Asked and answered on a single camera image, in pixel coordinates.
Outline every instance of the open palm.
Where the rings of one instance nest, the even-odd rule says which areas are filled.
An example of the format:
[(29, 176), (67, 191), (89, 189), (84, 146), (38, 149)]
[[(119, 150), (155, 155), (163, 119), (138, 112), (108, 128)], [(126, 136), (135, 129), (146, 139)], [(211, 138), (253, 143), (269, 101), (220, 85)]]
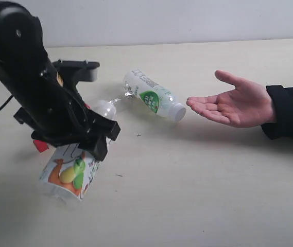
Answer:
[(188, 98), (187, 105), (193, 111), (209, 120), (237, 128), (275, 122), (272, 99), (263, 86), (220, 70), (215, 76), (235, 89), (209, 97)]

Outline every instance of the table surface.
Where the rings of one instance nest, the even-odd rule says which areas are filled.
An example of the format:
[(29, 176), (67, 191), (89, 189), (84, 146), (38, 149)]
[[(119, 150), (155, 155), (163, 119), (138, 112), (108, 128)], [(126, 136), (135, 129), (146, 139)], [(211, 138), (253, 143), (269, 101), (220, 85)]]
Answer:
[[(293, 86), (293, 40), (48, 52), (101, 63), (98, 80), (78, 86), (90, 104), (119, 95), (132, 68), (182, 103), (231, 89), (216, 69)], [(0, 83), (0, 105), (8, 96)], [(174, 124), (134, 101), (117, 115), (122, 132), (85, 200), (67, 208), (40, 195), (53, 150), (37, 153), (31, 130), (12, 117), (18, 107), (14, 100), (0, 113), (0, 246), (293, 246), (293, 140), (270, 141), (260, 128), (233, 129), (190, 109)]]

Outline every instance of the black sleeve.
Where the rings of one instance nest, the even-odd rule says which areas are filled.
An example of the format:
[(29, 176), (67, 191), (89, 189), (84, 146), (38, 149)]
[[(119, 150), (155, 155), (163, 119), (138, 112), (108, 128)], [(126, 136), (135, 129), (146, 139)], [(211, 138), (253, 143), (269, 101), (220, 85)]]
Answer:
[(266, 89), (274, 104), (277, 123), (262, 125), (264, 133), (270, 139), (293, 138), (293, 87), (267, 86)]

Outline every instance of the robotic arm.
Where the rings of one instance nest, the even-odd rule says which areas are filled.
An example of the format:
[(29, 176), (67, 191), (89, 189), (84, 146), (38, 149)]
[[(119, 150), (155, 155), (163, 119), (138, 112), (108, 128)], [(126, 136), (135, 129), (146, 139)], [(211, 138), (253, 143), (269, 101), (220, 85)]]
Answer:
[(0, 81), (22, 106), (14, 118), (29, 125), (32, 139), (54, 147), (78, 143), (102, 161), (106, 137), (120, 127), (89, 110), (76, 85), (94, 81), (97, 62), (51, 63), (42, 42), (39, 19), (12, 2), (0, 2)]

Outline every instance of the bottle cap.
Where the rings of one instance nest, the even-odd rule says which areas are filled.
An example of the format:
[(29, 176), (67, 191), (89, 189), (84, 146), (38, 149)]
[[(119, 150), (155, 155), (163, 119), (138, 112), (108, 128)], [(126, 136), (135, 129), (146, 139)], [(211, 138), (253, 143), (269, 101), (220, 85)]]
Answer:
[(175, 122), (179, 122), (180, 120), (183, 119), (185, 114), (186, 114), (185, 106), (183, 106), (180, 103), (176, 103), (170, 107), (168, 112), (168, 117)]
[(91, 110), (110, 120), (112, 120), (116, 114), (115, 106), (111, 102), (105, 100), (100, 100), (94, 107), (91, 107)]

